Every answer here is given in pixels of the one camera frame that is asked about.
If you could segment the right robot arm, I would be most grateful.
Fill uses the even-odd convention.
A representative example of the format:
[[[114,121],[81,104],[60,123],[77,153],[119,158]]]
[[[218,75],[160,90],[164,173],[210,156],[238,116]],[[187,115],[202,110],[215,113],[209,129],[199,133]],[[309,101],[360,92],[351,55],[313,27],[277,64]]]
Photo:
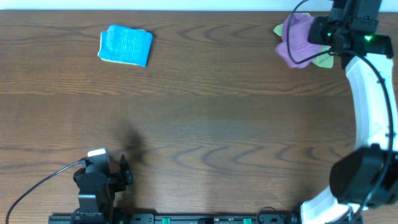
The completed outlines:
[[[391,38],[376,34],[380,1],[335,1],[316,17],[312,44],[341,57],[353,94],[354,151],[331,168],[328,187],[300,206],[300,223],[361,223],[369,208],[397,202],[397,106]]]

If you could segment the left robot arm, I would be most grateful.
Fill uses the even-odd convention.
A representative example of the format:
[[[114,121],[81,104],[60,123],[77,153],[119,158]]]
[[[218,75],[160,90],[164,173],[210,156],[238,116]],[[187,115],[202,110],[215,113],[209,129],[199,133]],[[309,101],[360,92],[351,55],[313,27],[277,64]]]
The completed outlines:
[[[82,168],[73,175],[79,188],[79,222],[112,223],[114,221],[114,199],[118,192],[133,184],[128,161],[120,158],[117,172],[109,169],[108,156],[100,154],[81,160]]]

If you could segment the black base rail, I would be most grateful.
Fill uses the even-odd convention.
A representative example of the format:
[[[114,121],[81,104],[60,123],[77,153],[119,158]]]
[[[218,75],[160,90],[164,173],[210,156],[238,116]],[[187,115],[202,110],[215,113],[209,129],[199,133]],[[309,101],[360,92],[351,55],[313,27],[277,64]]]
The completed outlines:
[[[299,215],[287,212],[253,214],[167,214],[114,212],[110,223],[128,224],[301,224]]]

